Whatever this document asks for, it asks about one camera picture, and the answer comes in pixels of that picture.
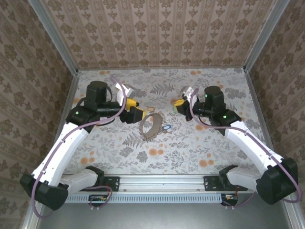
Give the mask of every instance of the patterned wallpaper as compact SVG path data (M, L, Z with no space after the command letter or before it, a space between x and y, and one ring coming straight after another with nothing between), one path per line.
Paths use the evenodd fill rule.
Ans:
M46 155L71 74L26 0L0 1L0 228L22 225L19 185Z
M231 164L254 167L246 154L217 130L206 129L195 121L186 122L185 117L172 108L181 98L184 86L199 88L198 95L203 101L204 88L218 85L227 107L236 111L263 140L241 68L79 71L74 106L94 80L107 82L115 94L117 90L109 80L111 75L131 85L135 91L132 98L140 103L140 108L154 107L154 112L165 119L164 125L171 125L171 128L147 142L139 133L139 123L127 125L116 119L107 126L96 126L73 154L66 174L77 173L89 165L103 169L106 174L215 174ZM153 118L145 122L145 132L152 123Z
M250 74L273 145L298 163L305 190L305 0L289 2Z
M80 69L245 62L275 0L43 0Z

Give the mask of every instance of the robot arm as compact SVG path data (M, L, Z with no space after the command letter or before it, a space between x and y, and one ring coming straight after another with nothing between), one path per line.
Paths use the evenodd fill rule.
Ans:
M283 199L289 194L295 192L295 187L287 175L277 165L277 163L268 156L265 151L248 135L251 135L289 172L293 179L298 181L297 164L291 159L284 159L273 150L265 146L242 122L241 118L229 109L226 109L224 103L224 94L217 86L205 88L205 102L200 102L196 97L193 98L191 105L195 115L209 118L212 126L231 126L242 129L246 134L228 128L218 129L219 132L237 144L251 159L258 171L238 168L235 165L228 166L220 171L220 181L224 188L229 186L243 186L257 191L260 197L268 204ZM174 107L180 114L185 115L187 121L193 117L190 113L190 99L193 89L184 87L183 98L178 100Z
M118 92L116 102L107 102L107 87L106 83L99 81L91 82L88 85L84 105L78 105L71 109L61 135L48 155L31 175L24 174L21 177L20 183L30 197L34 183L50 159L51 153L59 145L64 136L83 124L99 121L101 117L111 117L121 109L123 100L122 91ZM125 86L124 89L126 95L130 95L132 92L132 89L128 89ZM124 110L120 114L122 122L136 123L145 117L145 112L136 107L139 104L134 104L133 102L134 100L128 101L127 99L126 106L128 105L130 110ZM64 169L72 158L74 151L90 134L92 129L93 126L78 129L62 142L39 179L35 193L36 201L48 206L52 210L57 210L64 204L66 198L75 192L86 187L103 185L104 172L92 166L86 167L80 173L62 177Z

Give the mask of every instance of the floral tablecloth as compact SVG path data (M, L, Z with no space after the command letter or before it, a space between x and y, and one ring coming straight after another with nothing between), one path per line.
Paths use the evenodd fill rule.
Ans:
M135 90L132 98L140 103L140 108L154 107L155 112L165 116L165 123L170 124L171 129L152 142L146 142L140 135L139 123L127 125L117 118L109 125L96 126L74 153L66 174L79 172L88 165L106 174L210 174L231 164L254 167L244 152L217 130L206 129L195 121L187 122L172 108L181 98L184 86L199 88L199 99L203 101L204 88L218 85L227 107L239 114L263 141L242 69L80 71L73 106L85 96L87 85L95 80L108 83L115 98L117 89L109 79L111 75L131 85ZM148 119L144 129L148 130L152 121Z

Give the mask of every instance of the small blue object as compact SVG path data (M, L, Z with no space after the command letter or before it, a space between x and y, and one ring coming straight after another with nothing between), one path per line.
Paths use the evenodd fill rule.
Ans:
M164 127L163 127L163 130L168 130L168 129L170 129L172 126L171 125L165 125Z

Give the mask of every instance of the floral wallpaper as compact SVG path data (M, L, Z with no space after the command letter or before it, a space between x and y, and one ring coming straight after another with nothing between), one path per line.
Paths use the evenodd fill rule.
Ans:
M181 98L184 86L199 88L199 98L203 101L204 88L218 85L227 107L237 112L263 140L242 69L79 71L74 105L85 96L87 85L95 80L108 83L115 96L117 89L109 80L111 75L131 85L135 90L131 97L140 103L140 108L154 107L155 113L165 117L164 125L171 128L147 142L140 135L140 123L128 125L116 119L109 125L96 126L74 153L66 174L79 172L88 165L101 168L106 174L210 174L231 164L254 167L244 152L218 131L205 129L194 121L186 122L172 108ZM152 123L152 117L144 123L145 132Z
M275 0L43 0L79 69L242 66Z
M305 1L291 0L250 71L275 150L305 188Z
M54 141L71 74L29 3L0 1L0 228L22 225L19 184Z

